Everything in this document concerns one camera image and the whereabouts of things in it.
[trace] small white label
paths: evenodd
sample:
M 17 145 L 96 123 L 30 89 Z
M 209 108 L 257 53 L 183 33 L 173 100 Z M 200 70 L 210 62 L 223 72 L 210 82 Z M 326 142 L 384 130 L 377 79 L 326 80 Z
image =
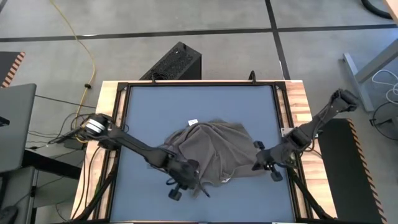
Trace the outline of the small white label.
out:
M 188 121 L 188 124 L 189 124 L 189 126 L 191 126 L 193 124 L 196 124 L 197 122 L 198 122 L 197 119 L 193 119 L 193 120 Z
M 221 183 L 227 183 L 230 180 L 230 178 L 227 178 L 225 180 L 222 180 Z

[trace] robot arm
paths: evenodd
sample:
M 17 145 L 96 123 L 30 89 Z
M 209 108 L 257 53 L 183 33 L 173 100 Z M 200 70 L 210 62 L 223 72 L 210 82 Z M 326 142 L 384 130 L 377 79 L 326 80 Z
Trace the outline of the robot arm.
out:
M 315 115 L 311 122 L 294 128 L 282 138 L 282 143 L 257 153 L 257 162 L 252 170 L 271 170 L 274 181 L 282 180 L 282 176 L 275 170 L 274 164 L 293 166 L 293 152 L 303 152 L 311 145 L 317 131 L 329 120 L 342 112 L 354 111 L 357 108 L 357 97 L 348 90 L 337 90 L 332 94 L 328 104 Z
M 83 126 L 70 131 L 55 143 L 61 143 L 76 134 L 87 140 L 97 140 L 98 145 L 107 150 L 117 150 L 120 146 L 124 146 L 141 155 L 153 168 L 165 172 L 174 179 L 177 186 L 169 193 L 171 199 L 180 199 L 179 189 L 199 187 L 203 190 L 198 180 L 197 161 L 186 160 L 183 156 L 161 147 L 146 145 L 114 125 L 111 117 L 105 114 L 91 115 Z

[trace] wooden platform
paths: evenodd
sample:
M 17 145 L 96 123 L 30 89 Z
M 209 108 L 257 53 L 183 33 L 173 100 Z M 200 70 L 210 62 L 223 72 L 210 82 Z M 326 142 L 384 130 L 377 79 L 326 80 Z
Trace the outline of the wooden platform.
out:
M 249 80 L 200 80 L 201 82 L 251 82 Z M 299 126 L 303 123 L 309 122 L 312 119 L 310 108 L 308 105 L 307 101 L 307 96 L 305 94 L 305 89 L 302 81 L 281 81 L 281 80 L 259 80 L 259 82 L 285 82 L 286 87 L 287 87 L 287 94 L 289 98 L 289 103 L 290 103 L 290 110 L 292 112 L 293 116 L 293 121 L 295 126 Z M 151 81 L 105 81 L 103 82 L 102 88 L 101 88 L 101 93 L 99 94 L 99 100 L 97 104 L 97 109 L 96 113 L 104 113 L 108 115 L 112 115 L 113 113 L 113 106 L 116 98 L 116 91 L 117 91 L 117 86 L 119 82 L 129 82 L 129 83 L 150 83 Z M 159 81 L 162 83 L 167 83 L 167 82 L 197 82 L 197 81 Z M 281 104 L 281 109 L 282 109 L 282 114 L 283 114 L 283 120 L 285 126 L 287 126 L 287 117 L 286 117 L 286 111 L 284 109 L 283 105 L 283 98 L 282 98 L 282 92 L 278 91 L 278 97 L 280 100 Z M 119 105 L 121 105 L 118 108 L 118 116 L 117 116 L 117 123 L 120 123 L 120 117 L 121 113 L 123 111 L 123 100 L 124 100 L 124 94 L 125 92 L 122 91 L 122 101 L 119 102 Z M 98 183 L 98 180 L 101 175 L 101 170 L 103 167 L 103 162 L 104 162 L 104 153 L 105 151 L 103 149 L 100 149 L 94 158 L 93 165 L 91 168 L 91 174 L 90 174 L 90 180 L 88 180 L 88 164 L 91 161 L 91 158 L 93 157 L 93 154 L 97 148 L 97 142 L 92 141 L 88 143 L 88 148 L 86 152 L 86 185 L 87 182 L 90 181 L 90 188 L 88 189 L 88 202 L 93 198 L 94 192 L 96 185 Z M 315 143 L 315 150 L 320 152 L 318 143 Z M 312 193 L 312 195 L 315 197 L 315 199 L 318 201 L 318 203 L 325 209 L 327 213 L 329 213 L 331 216 L 335 217 L 336 216 L 336 210 L 335 206 L 333 203 L 333 199 L 331 197 L 331 192 L 330 188 L 328 185 L 328 179 L 326 176 L 325 172 L 325 167 L 323 165 L 322 159 L 315 153 L 305 153 L 302 156 L 302 163 L 303 163 L 303 169 L 305 173 L 305 178 L 307 182 L 307 186 L 309 191 Z M 101 203 L 101 209 L 99 213 L 100 218 L 105 217 L 105 211 L 106 211 L 106 206 L 107 206 L 107 199 L 108 199 L 108 190 L 107 192 L 103 195 L 103 201 Z M 81 195 L 83 194 L 83 202 L 81 203 L 80 207 L 78 208 L 78 204 L 81 198 Z M 73 210 L 72 214 L 75 213 L 75 210 L 78 208 L 78 211 L 76 215 L 79 215 L 83 209 L 84 209 L 84 204 L 85 204 L 85 194 L 86 194 L 86 189 L 83 191 L 83 173 L 80 176 L 80 181 L 78 185 L 78 189 L 76 192 L 76 197 L 75 197 L 75 203 L 73 204 Z M 301 194 L 298 194 L 298 199 L 300 202 L 300 213 L 302 214 L 302 217 L 307 217 L 307 214 L 305 213 L 305 207 L 304 207 L 304 202 Z

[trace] gray cloth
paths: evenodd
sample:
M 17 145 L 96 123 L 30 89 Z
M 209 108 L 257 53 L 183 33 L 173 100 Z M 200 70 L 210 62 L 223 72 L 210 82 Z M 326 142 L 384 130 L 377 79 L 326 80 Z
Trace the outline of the gray cloth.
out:
M 220 186 L 229 178 L 264 173 L 251 170 L 259 150 L 242 124 L 221 120 L 193 124 L 173 133 L 165 140 L 165 145 L 186 159 L 199 162 L 202 184 Z

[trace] orange and black hazard tape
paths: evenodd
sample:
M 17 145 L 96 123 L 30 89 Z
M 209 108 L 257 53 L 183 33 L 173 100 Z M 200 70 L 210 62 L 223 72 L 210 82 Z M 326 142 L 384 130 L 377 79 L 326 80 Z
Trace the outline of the orange and black hazard tape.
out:
M 379 199 L 379 195 L 377 194 L 377 190 L 376 190 L 376 187 L 374 186 L 374 182 L 373 182 L 371 173 L 370 173 L 370 171 L 368 169 L 368 163 L 366 163 L 365 155 L 364 155 L 364 153 L 362 151 L 361 144 L 359 143 L 358 136 L 356 135 L 356 131 L 355 131 L 355 127 L 354 127 L 353 121 L 351 119 L 347 119 L 347 121 L 349 122 L 349 127 L 351 128 L 351 132 L 352 132 L 353 137 L 354 137 L 355 145 L 356 145 L 356 148 L 357 148 L 357 150 L 359 152 L 359 157 L 362 160 L 363 169 L 365 170 L 366 176 L 368 177 L 369 186 L 371 187 L 371 190 L 372 190 L 372 193 L 373 193 L 373 197 L 374 197 L 374 201 L 375 201 L 376 206 L 377 206 L 377 208 L 379 210 L 379 214 L 380 214 L 380 217 L 381 217 L 381 222 L 383 224 L 387 224 L 387 219 L 386 219 L 386 216 L 384 215 L 384 210 L 383 210 L 383 207 L 381 205 L 381 202 L 380 202 L 380 199 Z
M 15 59 L 14 63 L 12 64 L 12 66 L 10 68 L 10 71 L 8 72 L 6 78 L 1 83 L 0 88 L 9 87 L 9 85 L 11 84 L 12 79 L 14 78 L 15 74 L 17 73 L 17 69 L 21 65 L 22 60 L 24 59 L 24 57 L 25 57 L 25 52 L 19 53 L 19 55 Z

